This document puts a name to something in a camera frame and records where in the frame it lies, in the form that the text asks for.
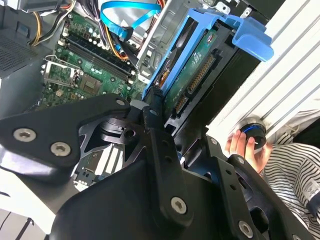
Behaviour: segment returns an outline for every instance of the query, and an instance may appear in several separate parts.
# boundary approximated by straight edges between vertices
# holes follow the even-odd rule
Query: striped shirt
[[[293,143],[284,133],[273,145],[263,177],[317,240],[320,240],[320,150]]]

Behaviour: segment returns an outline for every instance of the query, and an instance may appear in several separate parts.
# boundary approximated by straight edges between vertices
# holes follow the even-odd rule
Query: green circuit board
[[[178,112],[183,107],[188,100],[188,96],[184,95],[186,88],[194,84],[197,78],[202,78],[201,73],[208,70],[204,68],[214,62],[209,50],[217,39],[216,32],[211,29],[206,33],[167,93],[163,106],[166,118],[173,109],[177,109]]]
[[[48,82],[45,85],[40,109],[77,102],[107,93],[118,94],[127,100],[141,99],[141,93],[146,87],[145,83],[136,80],[132,85],[126,84],[123,79],[119,79],[111,73],[96,67],[86,59],[60,46],[56,49],[56,56],[60,60],[80,67],[83,74],[79,76],[75,87],[61,86]],[[69,69],[61,69],[58,66],[52,66],[49,74],[50,79],[61,82],[66,82],[69,76]],[[86,81],[88,86],[82,84],[83,81]],[[95,84],[98,89],[94,89],[89,84]]]
[[[70,15],[71,19],[69,20],[68,29],[70,32],[76,34],[79,37],[84,37],[85,34],[89,37],[97,38],[99,37],[99,29],[95,24],[91,23],[91,20],[86,19],[79,14],[72,12]]]

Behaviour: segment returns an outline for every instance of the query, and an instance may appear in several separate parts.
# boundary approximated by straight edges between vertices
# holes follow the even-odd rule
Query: hand
[[[262,150],[255,154],[255,139],[251,136],[246,144],[246,138],[247,136],[244,132],[237,130],[226,142],[225,150],[230,154],[238,154],[244,157],[251,167],[257,173],[260,173],[269,160],[272,145],[265,144]]]

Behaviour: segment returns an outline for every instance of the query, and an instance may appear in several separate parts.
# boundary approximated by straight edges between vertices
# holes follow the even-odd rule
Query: black metal bracket
[[[65,182],[96,127],[129,111],[124,98],[108,94],[2,119],[0,167],[44,182]]]

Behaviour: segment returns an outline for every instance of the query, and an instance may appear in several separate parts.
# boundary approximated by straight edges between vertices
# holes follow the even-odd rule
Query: silver screw
[[[153,115],[158,116],[158,113],[155,110],[150,109],[150,113],[152,113]]]
[[[118,99],[118,100],[116,101],[116,103],[119,104],[119,105],[121,105],[121,106],[124,106],[124,105],[125,105],[124,101],[121,101],[120,99]]]
[[[171,207],[178,213],[178,214],[185,214],[187,212],[187,205],[185,201],[183,201],[180,197],[174,196],[171,199]]]
[[[301,238],[300,237],[298,237],[297,235],[295,235],[295,234],[293,234],[292,235],[292,237],[293,237],[293,240],[301,240]]]
[[[36,139],[37,134],[29,128],[19,128],[13,132],[13,137],[20,142],[31,142]]]
[[[238,223],[239,228],[241,230],[241,232],[248,238],[248,239],[252,239],[254,237],[254,232],[252,231],[251,227],[249,226],[248,223],[246,223],[245,221],[239,221]]]
[[[239,163],[241,163],[241,164],[245,164],[245,160],[243,160],[241,157],[238,157],[238,161],[239,161]]]
[[[214,138],[211,138],[211,142],[214,144],[214,145],[217,145],[218,142],[214,139]]]
[[[55,142],[51,145],[51,152],[58,157],[66,157],[71,153],[71,147],[65,142]]]

